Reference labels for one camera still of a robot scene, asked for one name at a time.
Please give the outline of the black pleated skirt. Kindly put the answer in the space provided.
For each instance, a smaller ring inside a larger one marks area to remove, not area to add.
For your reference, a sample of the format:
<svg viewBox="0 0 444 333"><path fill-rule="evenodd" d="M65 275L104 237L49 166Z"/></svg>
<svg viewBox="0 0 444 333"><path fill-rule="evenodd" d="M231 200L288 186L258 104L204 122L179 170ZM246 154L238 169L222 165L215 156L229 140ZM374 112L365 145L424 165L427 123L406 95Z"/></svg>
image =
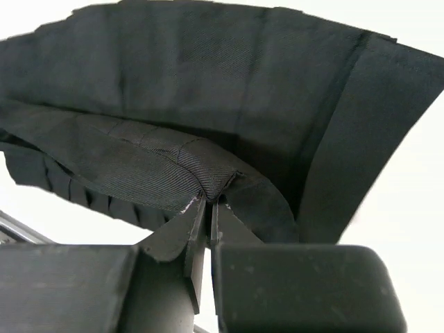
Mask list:
<svg viewBox="0 0 444 333"><path fill-rule="evenodd" d="M443 91L443 59L286 8L121 1L1 42L13 180L155 230L225 198L271 243L336 243Z"/></svg>

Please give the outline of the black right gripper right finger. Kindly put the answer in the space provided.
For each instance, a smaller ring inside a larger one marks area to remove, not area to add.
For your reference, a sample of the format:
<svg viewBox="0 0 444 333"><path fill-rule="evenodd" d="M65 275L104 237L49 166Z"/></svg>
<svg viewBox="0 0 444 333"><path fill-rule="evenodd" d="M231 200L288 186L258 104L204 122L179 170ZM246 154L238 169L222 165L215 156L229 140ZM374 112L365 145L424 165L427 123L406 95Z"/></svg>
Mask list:
<svg viewBox="0 0 444 333"><path fill-rule="evenodd" d="M386 265L363 246L266 244L225 203L212 208L221 332L405 332Z"/></svg>

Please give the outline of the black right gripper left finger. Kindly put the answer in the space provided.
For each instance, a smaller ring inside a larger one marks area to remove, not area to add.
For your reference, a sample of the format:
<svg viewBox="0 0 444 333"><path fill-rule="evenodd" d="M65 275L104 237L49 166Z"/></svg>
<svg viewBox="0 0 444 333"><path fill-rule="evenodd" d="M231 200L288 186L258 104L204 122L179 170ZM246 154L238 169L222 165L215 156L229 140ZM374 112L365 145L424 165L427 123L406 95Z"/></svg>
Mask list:
<svg viewBox="0 0 444 333"><path fill-rule="evenodd" d="M196 332L205 206L132 246L1 245L1 331Z"/></svg>

